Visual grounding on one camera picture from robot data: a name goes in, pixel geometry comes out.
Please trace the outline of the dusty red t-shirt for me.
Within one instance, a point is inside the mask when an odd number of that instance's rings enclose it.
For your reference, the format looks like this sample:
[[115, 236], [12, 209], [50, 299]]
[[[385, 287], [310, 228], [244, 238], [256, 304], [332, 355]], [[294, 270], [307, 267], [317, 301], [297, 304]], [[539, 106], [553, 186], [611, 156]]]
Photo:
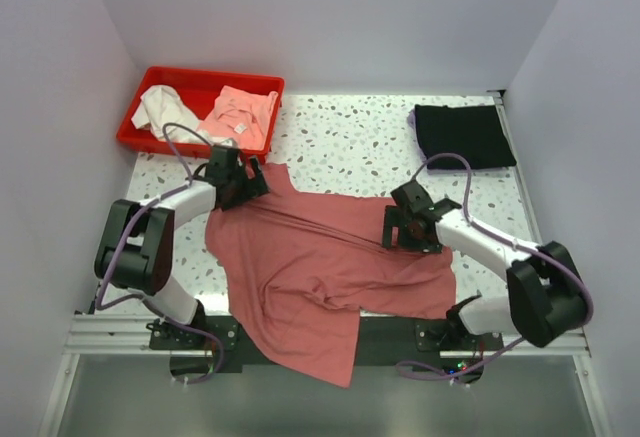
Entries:
[[229, 309], [271, 361], [351, 383], [360, 314], [440, 319], [456, 299], [450, 250], [385, 249], [385, 197], [301, 192], [284, 164], [269, 191], [209, 215], [205, 244], [223, 267]]

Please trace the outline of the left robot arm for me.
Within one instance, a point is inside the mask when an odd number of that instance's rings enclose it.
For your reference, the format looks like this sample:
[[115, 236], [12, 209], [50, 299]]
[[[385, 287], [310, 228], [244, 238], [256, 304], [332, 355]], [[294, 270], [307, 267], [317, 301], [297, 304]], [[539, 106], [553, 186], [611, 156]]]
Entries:
[[141, 201], [114, 201], [94, 260], [102, 281], [95, 308], [139, 300], [173, 325], [171, 335], [183, 348], [200, 347], [207, 337], [205, 311], [172, 275], [175, 231], [201, 215], [231, 210], [268, 192], [257, 156], [214, 146], [208, 161], [189, 169], [176, 188]]

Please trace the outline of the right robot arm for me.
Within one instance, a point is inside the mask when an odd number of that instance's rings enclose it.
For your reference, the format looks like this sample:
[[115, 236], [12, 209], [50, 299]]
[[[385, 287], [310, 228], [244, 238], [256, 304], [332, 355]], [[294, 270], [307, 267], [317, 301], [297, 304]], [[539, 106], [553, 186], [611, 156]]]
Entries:
[[457, 250], [500, 277], [507, 294], [480, 295], [453, 305], [440, 323], [448, 343], [469, 349], [481, 335], [517, 334], [543, 348], [593, 317], [594, 304], [562, 244], [520, 240], [474, 218], [466, 202], [434, 201], [416, 180], [391, 193], [382, 245], [425, 254]]

